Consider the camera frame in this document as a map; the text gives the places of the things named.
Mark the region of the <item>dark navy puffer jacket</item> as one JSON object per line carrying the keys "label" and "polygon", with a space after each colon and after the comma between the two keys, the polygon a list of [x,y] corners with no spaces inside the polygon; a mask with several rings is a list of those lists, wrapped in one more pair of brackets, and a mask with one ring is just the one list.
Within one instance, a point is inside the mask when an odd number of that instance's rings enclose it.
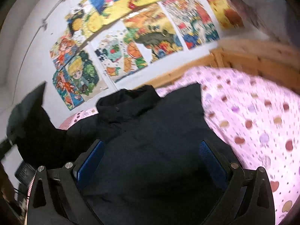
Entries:
{"label": "dark navy puffer jacket", "polygon": [[149,85],[122,89],[68,130],[51,123],[43,92],[41,85],[15,106],[7,137],[26,163],[49,169],[104,142],[104,157],[83,189],[104,224],[200,224],[207,217],[221,192],[200,158],[200,143],[208,140],[228,161],[237,157],[207,125],[198,83],[164,97]]}

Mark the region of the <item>wooden bed frame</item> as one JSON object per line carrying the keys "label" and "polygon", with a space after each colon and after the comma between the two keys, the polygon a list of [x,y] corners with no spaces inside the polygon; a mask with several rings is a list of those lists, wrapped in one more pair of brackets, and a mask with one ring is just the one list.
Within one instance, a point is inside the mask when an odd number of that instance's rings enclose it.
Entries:
{"label": "wooden bed frame", "polygon": [[195,66],[233,68],[266,78],[299,94],[299,49],[279,42],[249,39],[221,39],[209,55],[184,63],[139,86],[169,85]]}

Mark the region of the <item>pink heart-print bed sheet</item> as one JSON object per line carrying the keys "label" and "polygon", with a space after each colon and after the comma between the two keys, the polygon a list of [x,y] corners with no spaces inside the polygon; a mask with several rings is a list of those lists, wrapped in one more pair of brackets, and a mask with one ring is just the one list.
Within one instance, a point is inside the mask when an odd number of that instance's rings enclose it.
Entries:
{"label": "pink heart-print bed sheet", "polygon": [[299,96],[272,81],[230,68],[193,67],[159,96],[201,85],[208,126],[244,167],[264,167],[274,198],[275,223],[299,211]]}

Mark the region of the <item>colourful cartoon wall posters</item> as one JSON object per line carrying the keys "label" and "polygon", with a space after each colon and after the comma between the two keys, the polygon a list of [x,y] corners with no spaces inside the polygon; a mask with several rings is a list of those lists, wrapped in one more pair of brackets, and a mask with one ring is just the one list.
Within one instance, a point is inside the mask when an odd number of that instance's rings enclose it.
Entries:
{"label": "colourful cartoon wall posters", "polygon": [[50,49],[53,85],[69,110],[171,54],[244,27],[227,0],[82,0]]}

